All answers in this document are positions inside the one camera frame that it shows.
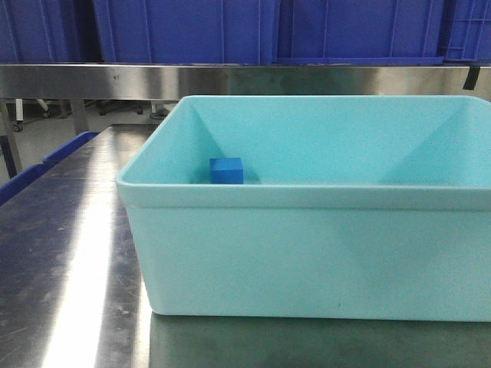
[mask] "blue block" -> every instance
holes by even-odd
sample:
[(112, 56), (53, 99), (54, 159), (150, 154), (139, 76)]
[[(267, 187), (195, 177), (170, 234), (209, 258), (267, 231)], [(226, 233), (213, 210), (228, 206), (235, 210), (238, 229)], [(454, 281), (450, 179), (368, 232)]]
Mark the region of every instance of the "blue block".
[(212, 184), (243, 184), (244, 165), (239, 157), (209, 159)]

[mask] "stainless steel table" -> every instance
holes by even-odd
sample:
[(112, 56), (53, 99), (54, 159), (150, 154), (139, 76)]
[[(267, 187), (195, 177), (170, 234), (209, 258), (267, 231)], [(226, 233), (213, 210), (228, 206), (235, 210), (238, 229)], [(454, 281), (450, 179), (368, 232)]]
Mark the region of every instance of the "stainless steel table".
[(154, 127), (108, 128), (0, 208), (2, 368), (491, 366), (490, 323), (152, 314), (114, 176)]

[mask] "light blue plastic bin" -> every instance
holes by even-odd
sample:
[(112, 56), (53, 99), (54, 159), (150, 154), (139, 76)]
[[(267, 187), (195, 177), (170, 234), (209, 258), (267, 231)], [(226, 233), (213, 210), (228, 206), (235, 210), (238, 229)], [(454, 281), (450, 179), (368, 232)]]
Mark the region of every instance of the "light blue plastic bin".
[(484, 100), (187, 97), (117, 185), (158, 314), (491, 320)]

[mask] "blue plastic crate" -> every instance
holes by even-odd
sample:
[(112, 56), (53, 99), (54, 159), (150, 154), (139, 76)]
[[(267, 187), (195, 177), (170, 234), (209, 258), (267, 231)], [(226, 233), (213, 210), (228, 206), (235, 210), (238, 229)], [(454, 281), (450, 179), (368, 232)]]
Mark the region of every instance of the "blue plastic crate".
[[(491, 103), (186, 97), (117, 176), (158, 314), (491, 321)], [(240, 157), (244, 184), (209, 184)]]
[(91, 2), (0, 1), (0, 63), (99, 60)]
[(99, 132), (83, 132), (43, 158), (43, 163), (54, 166), (89, 142)]
[(0, 205), (3, 205), (9, 199), (19, 194), (32, 182), (44, 175), (50, 168), (50, 166), (42, 164), (29, 166), (26, 170), (6, 182), (6, 184), (0, 186)]
[(439, 64), (443, 0), (282, 0), (280, 64)]
[(440, 53), (449, 62), (491, 61), (490, 0), (446, 0)]
[(279, 0), (94, 0), (108, 63), (271, 64)]

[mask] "metal shelf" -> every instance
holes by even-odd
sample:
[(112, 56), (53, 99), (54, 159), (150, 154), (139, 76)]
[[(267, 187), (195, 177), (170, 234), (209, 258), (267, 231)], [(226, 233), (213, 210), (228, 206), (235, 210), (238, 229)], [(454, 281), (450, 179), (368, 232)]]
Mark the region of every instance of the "metal shelf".
[[(6, 111), (2, 101), (6, 98), (69, 99), (75, 133), (80, 133), (88, 130), (83, 100), (179, 100), (193, 94), (464, 94), (491, 100), (490, 81), (491, 67), (487, 65), (0, 64), (0, 105)], [(9, 124), (4, 125), (19, 171), (14, 135)]]

